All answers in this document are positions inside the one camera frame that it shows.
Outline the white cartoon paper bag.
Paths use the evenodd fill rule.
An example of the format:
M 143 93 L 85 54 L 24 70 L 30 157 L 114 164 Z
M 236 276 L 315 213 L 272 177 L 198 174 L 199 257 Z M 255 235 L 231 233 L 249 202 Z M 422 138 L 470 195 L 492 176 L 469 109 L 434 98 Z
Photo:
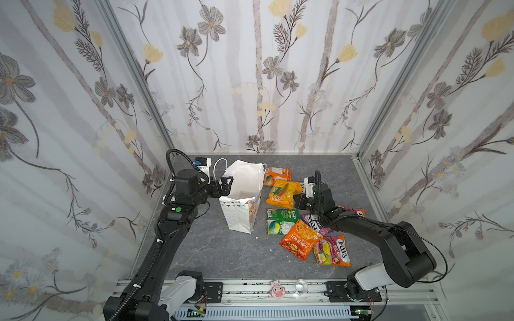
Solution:
M 220 161 L 226 163 L 222 178 L 233 177 L 234 179 L 229 195 L 220 198 L 220 205 L 228 228 L 232 231 L 251 234 L 262 200 L 264 172 L 267 164 L 236 160 L 228 165 L 228 160 L 221 158 L 213 165 L 213 174 L 216 173 L 216 166 Z

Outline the yellow orange snack bag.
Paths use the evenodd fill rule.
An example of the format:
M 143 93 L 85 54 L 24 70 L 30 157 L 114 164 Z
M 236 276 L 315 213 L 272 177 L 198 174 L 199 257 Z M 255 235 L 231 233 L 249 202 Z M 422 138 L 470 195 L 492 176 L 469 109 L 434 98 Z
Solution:
M 303 187 L 294 181 L 278 180 L 271 189 L 266 203 L 271 206 L 285 209 L 293 209 L 295 205 L 294 196 L 300 195 Z

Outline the orange corn snack bag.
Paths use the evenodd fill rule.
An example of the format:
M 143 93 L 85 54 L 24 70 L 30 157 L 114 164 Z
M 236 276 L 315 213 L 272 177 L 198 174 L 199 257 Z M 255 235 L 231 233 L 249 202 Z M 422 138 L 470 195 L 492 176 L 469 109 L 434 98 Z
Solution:
M 301 219 L 290 229 L 279 244 L 302 261 L 306 261 L 314 245 L 323 236 Z

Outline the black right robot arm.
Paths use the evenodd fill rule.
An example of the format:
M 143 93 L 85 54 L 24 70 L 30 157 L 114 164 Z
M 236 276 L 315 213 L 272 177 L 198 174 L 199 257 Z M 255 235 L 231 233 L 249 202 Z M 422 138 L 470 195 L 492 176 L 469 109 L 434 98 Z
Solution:
M 380 250 L 381 263 L 348 275 L 343 283 L 343 296 L 348 300 L 362 301 L 390 285 L 409 288 L 422 283 L 424 277 L 436 270 L 436 259 L 428 247 L 437 247 L 421 237 L 411 224 L 377 221 L 337 206 L 318 170 L 301 185 L 303 192 L 294 197 L 298 202 L 296 209 L 317 215 L 321 227 L 354 235 Z

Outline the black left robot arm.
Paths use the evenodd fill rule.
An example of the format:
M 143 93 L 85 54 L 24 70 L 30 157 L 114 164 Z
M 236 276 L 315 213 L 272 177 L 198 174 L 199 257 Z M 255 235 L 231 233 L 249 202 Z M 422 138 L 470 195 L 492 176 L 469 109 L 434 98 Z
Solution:
M 179 246 L 198 216 L 199 205 L 229 195 L 234 179 L 216 179 L 210 172 L 209 158 L 191 159 L 175 148 L 166 152 L 166 161 L 171 186 L 154 225 L 155 240 L 122 294 L 106 301 L 106 320 L 172 320 L 184 302 L 204 295 L 200 272 L 183 271 L 167 290 L 163 285 Z

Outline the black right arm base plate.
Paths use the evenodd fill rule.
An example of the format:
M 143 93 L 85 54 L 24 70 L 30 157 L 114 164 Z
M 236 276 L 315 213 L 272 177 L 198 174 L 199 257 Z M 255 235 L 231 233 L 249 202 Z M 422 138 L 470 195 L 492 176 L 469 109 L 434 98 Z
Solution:
M 383 301 L 377 288 L 364 290 L 353 281 L 326 282 L 325 286 L 327 289 L 324 295 L 329 298 L 330 302 L 372 303 Z

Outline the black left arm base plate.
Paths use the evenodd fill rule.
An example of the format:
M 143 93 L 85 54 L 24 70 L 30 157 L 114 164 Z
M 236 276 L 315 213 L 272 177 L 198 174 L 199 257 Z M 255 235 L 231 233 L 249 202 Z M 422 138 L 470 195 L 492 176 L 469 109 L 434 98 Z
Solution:
M 205 282 L 203 284 L 207 304 L 220 304 L 222 302 L 224 284 L 222 282 Z

